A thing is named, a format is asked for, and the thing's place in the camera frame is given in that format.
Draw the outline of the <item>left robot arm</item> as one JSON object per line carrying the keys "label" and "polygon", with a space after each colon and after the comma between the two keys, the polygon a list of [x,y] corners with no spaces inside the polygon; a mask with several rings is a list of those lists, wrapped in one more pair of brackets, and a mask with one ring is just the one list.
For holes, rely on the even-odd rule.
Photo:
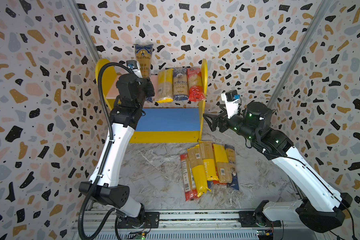
{"label": "left robot arm", "polygon": [[112,130],[107,135],[105,148],[89,181],[82,182],[79,191],[94,202],[112,206],[123,215],[142,219],[145,210],[130,196],[130,189],[120,185],[120,171],[127,146],[137,128],[146,97],[155,94],[149,78],[124,74],[116,82],[119,95],[115,99],[109,120]]}

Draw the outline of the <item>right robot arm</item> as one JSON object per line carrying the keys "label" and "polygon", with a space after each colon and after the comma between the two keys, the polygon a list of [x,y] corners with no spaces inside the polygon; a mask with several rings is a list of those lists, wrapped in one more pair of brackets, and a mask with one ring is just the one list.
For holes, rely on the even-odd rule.
{"label": "right robot arm", "polygon": [[221,109],[223,112],[219,115],[203,115],[211,131],[232,130],[244,137],[250,142],[250,148],[283,170],[304,194],[304,198],[294,202],[262,201],[254,211],[258,225],[298,222],[317,233],[342,226],[344,211],[349,210],[352,197],[328,184],[283,132],[270,127],[274,110],[260,102],[249,103],[241,113],[236,103],[227,103]]}

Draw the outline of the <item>dark blue spaghetti bag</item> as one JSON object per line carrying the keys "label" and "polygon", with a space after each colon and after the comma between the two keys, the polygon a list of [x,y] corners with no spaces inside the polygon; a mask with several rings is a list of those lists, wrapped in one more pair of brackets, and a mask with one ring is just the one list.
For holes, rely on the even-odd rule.
{"label": "dark blue spaghetti bag", "polygon": [[134,44],[135,57],[140,63],[142,78],[150,78],[151,76],[153,46],[153,44]]}

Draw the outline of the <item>yellow top spaghetti bag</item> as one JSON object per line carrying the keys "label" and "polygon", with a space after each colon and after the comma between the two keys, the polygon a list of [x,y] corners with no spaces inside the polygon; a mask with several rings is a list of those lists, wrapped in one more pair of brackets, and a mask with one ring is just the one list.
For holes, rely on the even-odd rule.
{"label": "yellow top spaghetti bag", "polygon": [[158,94],[156,96],[157,103],[170,103],[174,100],[173,71],[174,69],[168,69],[159,72]]}

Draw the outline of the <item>blue white spaghetti bag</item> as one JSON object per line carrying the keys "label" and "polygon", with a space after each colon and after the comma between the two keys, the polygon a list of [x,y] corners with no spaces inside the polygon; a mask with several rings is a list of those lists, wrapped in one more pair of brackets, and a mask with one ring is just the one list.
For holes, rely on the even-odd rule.
{"label": "blue white spaghetti bag", "polygon": [[174,101],[186,101],[189,97],[187,68],[174,68],[173,70]]}

